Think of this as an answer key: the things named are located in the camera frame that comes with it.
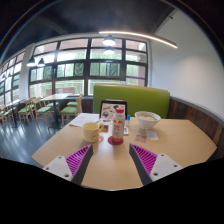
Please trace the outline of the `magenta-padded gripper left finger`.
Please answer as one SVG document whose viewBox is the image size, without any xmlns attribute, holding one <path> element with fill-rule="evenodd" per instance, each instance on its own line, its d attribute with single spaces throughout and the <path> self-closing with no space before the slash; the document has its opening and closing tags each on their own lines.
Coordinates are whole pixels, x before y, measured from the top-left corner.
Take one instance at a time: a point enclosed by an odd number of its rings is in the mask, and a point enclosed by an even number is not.
<svg viewBox="0 0 224 224">
<path fill-rule="evenodd" d="M 68 156 L 57 156 L 44 170 L 80 185 L 92 156 L 93 147 L 89 144 Z"/>
</svg>

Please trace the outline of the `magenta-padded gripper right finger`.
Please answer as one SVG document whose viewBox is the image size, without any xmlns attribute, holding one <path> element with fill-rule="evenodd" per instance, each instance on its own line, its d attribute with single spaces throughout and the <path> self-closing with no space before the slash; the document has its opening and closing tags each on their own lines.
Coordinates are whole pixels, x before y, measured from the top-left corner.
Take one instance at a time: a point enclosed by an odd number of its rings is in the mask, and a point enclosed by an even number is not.
<svg viewBox="0 0 224 224">
<path fill-rule="evenodd" d="M 135 163 L 143 185 L 150 184 L 182 169 L 177 162 L 166 154 L 156 155 L 138 145 L 131 144 L 129 154 Z"/>
</svg>

